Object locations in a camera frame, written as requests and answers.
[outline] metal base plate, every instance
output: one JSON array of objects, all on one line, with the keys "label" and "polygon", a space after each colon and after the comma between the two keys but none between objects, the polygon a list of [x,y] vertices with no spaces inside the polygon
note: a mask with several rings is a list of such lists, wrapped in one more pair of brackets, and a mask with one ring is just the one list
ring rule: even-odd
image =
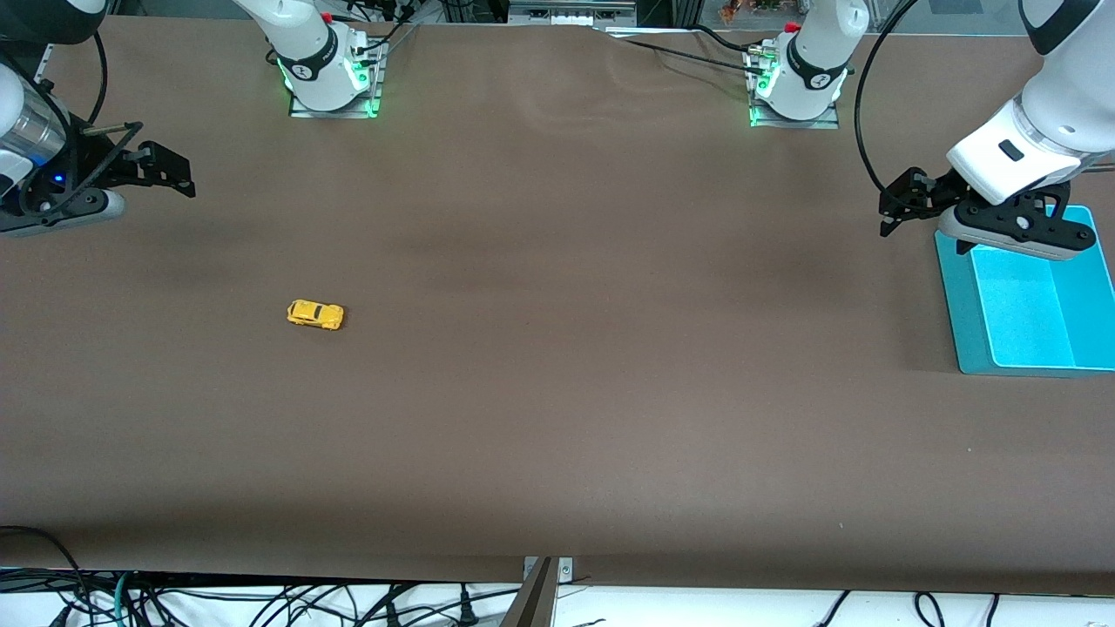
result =
[{"label": "metal base plate", "polygon": [[331,112],[319,112],[308,108],[291,93],[290,116],[320,117],[326,119],[367,119],[378,117],[379,102],[384,97],[384,78],[387,73],[387,50],[389,47],[390,44],[385,42],[367,52],[371,65],[361,71],[368,73],[368,90],[353,98],[351,103]]},{"label": "metal base plate", "polygon": [[748,89],[748,96],[752,99],[752,126],[776,126],[778,128],[821,128],[830,131],[840,128],[840,120],[836,117],[836,107],[834,105],[828,105],[825,113],[813,119],[787,119],[775,113],[775,110],[770,108],[770,105],[756,98],[750,89]]}]

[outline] yellow toy car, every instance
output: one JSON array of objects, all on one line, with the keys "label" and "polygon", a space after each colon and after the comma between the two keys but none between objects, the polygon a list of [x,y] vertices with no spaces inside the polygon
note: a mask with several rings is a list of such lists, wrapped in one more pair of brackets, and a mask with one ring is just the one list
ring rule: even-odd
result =
[{"label": "yellow toy car", "polygon": [[287,309],[287,319],[295,325],[320,327],[336,331],[341,328],[345,308],[340,305],[322,305],[312,300],[295,300]]}]

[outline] brown table surface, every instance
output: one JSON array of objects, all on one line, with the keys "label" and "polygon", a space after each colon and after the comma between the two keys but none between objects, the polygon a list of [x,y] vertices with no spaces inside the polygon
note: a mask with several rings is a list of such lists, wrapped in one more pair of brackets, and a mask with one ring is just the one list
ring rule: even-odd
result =
[{"label": "brown table surface", "polygon": [[[0,242],[3,521],[97,568],[1115,591],[1112,379],[958,372],[932,225],[879,238],[851,88],[840,132],[756,129],[730,70],[426,27],[378,119],[289,119],[252,22],[103,32],[101,120],[187,155],[198,196]],[[894,38],[881,176],[943,172],[1037,64]],[[96,67],[48,76],[85,112]],[[1101,232],[1113,192],[1076,186]]]}]

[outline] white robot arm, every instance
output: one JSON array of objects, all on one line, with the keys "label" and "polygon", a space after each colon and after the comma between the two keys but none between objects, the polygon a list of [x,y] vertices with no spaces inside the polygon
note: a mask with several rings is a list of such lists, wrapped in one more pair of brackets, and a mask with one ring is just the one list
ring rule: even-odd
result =
[{"label": "white robot arm", "polygon": [[760,56],[769,60],[744,55],[745,61],[766,66],[769,74],[755,81],[753,96],[789,120],[818,117],[840,97],[847,61],[870,21],[863,0],[820,0],[801,30],[763,41]]},{"label": "white robot arm", "polygon": [[368,36],[327,23],[310,0],[233,0],[260,25],[279,56],[287,86],[306,107],[339,109],[371,88]]},{"label": "white robot arm", "polygon": [[[366,33],[327,23],[310,0],[233,1],[266,33],[302,107],[331,112],[372,88],[361,66],[379,44],[369,46]],[[0,38],[78,44],[94,37],[106,10],[106,0],[0,0]],[[124,125],[125,137],[114,143],[14,59],[7,62],[0,64],[0,233],[30,235],[116,218],[126,204],[112,190],[119,185],[168,186],[193,197],[186,158],[154,142],[124,149],[140,123]]]},{"label": "white robot arm", "polygon": [[948,174],[933,180],[910,168],[888,187],[882,235],[903,220],[940,215],[960,252],[982,243],[1064,260],[1095,244],[1090,228],[1060,213],[1068,182],[1115,149],[1115,0],[1019,0],[1019,8],[1041,70],[949,151]]}]

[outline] blue tray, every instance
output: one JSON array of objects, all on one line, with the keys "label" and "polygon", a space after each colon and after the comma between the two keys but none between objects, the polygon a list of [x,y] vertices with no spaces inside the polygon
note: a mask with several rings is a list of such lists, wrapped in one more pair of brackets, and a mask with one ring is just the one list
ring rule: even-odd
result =
[{"label": "blue tray", "polygon": [[[1085,206],[1069,205],[1065,218],[1095,226]],[[1098,241],[1069,261],[985,245],[959,255],[956,247],[937,233],[961,372],[1066,378],[1115,372],[1115,290]]]}]

